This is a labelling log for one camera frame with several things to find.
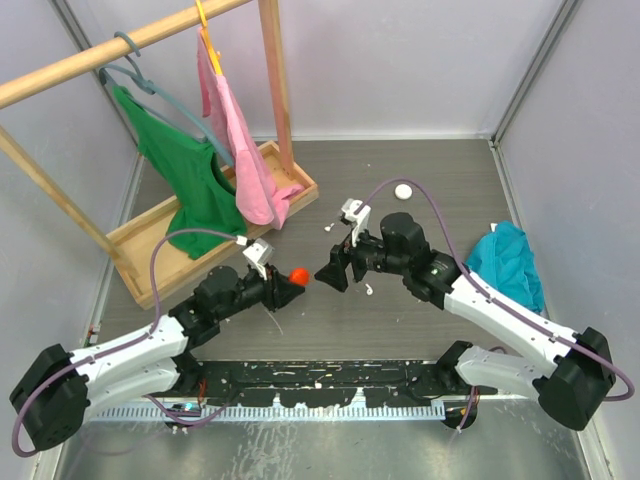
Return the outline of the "orange charging case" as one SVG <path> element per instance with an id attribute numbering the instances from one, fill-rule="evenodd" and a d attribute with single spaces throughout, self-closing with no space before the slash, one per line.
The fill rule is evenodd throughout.
<path id="1" fill-rule="evenodd" d="M 310 273 L 307 269 L 298 267 L 290 272 L 288 279 L 293 284 L 306 286 L 310 281 Z"/>

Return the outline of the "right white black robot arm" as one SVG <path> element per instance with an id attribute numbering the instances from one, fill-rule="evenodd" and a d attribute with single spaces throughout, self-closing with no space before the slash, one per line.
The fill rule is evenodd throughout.
<path id="1" fill-rule="evenodd" d="M 433 249 L 422 227 L 404 212 L 386 215 L 375 237 L 353 222 L 333 246 L 316 280 L 337 291 L 368 272 L 398 275 L 417 299 L 462 317 L 515 350 L 497 354 L 457 341 L 438 361 L 444 390 L 490 387 L 538 402 L 559 424 L 582 431 L 616 382 L 606 337 L 557 325 L 497 292 L 454 258 Z"/>

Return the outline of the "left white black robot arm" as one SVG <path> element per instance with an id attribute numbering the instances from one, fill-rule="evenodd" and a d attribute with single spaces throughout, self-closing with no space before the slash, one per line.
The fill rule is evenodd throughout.
<path id="1" fill-rule="evenodd" d="M 72 437 L 88 420 L 123 401 L 173 391 L 194 393 L 200 384 L 191 352 L 220 332 L 222 321 L 262 305 L 279 310 L 301 296 L 310 274 L 289 275 L 268 265 L 239 276 L 216 267 L 151 325 L 109 342 L 66 351 L 55 344 L 42 350 L 9 396 L 17 418 L 12 448 L 27 458 Z"/>

